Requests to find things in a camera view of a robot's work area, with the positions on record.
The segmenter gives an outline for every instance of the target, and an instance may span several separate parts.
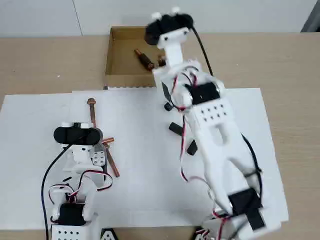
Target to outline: black rubber piece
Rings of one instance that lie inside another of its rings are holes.
[[[96,145],[103,137],[98,128],[80,128],[79,123],[71,127],[58,127],[53,133],[54,140],[59,144]]]
[[[193,24],[194,20],[188,14],[176,14],[175,16],[165,14],[160,20],[146,26],[144,40],[149,45],[157,45],[160,35],[182,28],[190,29]]]
[[[168,112],[170,112],[174,108],[174,106],[172,106],[169,102],[167,102],[163,107]]]
[[[182,137],[182,126],[172,122],[169,126],[169,130]]]
[[[191,156],[195,155],[198,150],[197,144],[195,140],[192,140],[189,147],[187,148],[186,152]]]
[[[60,207],[59,219],[57,223],[59,225],[68,226],[83,226],[86,224],[84,220],[83,209],[84,203],[64,203]]]
[[[169,126],[169,130],[174,132],[175,134],[179,135],[180,137],[182,136],[182,126],[172,122]],[[197,144],[195,140],[192,140],[190,146],[188,147],[188,149],[186,150],[186,152],[193,156],[196,154],[198,150]]]
[[[233,216],[245,214],[253,231],[266,226],[259,212],[259,209],[263,207],[261,199],[254,188],[236,192],[229,196],[229,200],[232,204]]]
[[[208,82],[197,86],[185,84],[184,86],[188,89],[190,95],[192,96],[192,105],[202,104],[220,98],[218,89],[213,82]]]

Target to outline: white wall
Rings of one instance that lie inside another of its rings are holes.
[[[300,32],[316,1],[0,0],[0,37],[104,35],[111,26],[144,26],[173,6],[191,14],[199,32]]]

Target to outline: copper tube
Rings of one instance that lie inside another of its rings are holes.
[[[145,69],[151,71],[155,68],[155,64],[145,55],[144,53],[140,52],[139,49],[134,50],[135,54],[140,60],[140,63],[145,67]]]
[[[115,139],[113,137],[108,137],[108,138],[105,138],[101,141],[101,143],[104,145],[104,144],[110,144],[110,143],[113,143],[115,141]]]
[[[108,162],[109,162],[109,164],[110,164],[110,166],[112,168],[112,171],[113,171],[115,177],[116,178],[120,177],[120,173],[119,173],[119,171],[117,169],[115,161],[114,161],[113,157],[110,154],[109,145],[108,144],[105,144],[105,153],[106,153],[106,157],[108,158]]]

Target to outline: screw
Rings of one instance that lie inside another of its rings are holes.
[[[86,102],[90,106],[90,116],[91,116],[91,122],[93,123],[93,127],[96,128],[96,113],[95,113],[95,104],[96,100],[94,98],[89,98],[88,101]]]

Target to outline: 3d printed robot arm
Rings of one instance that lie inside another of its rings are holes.
[[[54,139],[63,148],[72,146],[63,169],[70,177],[49,189],[52,240],[100,239],[94,199],[98,191],[111,186],[112,178],[103,170],[107,163],[102,132],[92,127],[92,123],[63,123],[54,131]]]
[[[203,72],[198,61],[183,59],[181,44],[190,29],[195,31],[193,19],[180,14],[177,8],[171,15],[154,13],[152,18],[154,22],[146,27],[145,40],[164,49],[166,57],[166,66],[153,70],[156,87],[184,114],[202,154],[205,181],[226,216],[204,221],[203,228],[210,230],[210,237],[241,240],[279,228],[281,223],[273,221],[273,209],[263,199],[261,170],[249,141],[235,122],[224,84]],[[248,185],[231,195],[223,183],[227,161],[243,174]],[[226,219],[224,230],[219,232],[220,222]]]

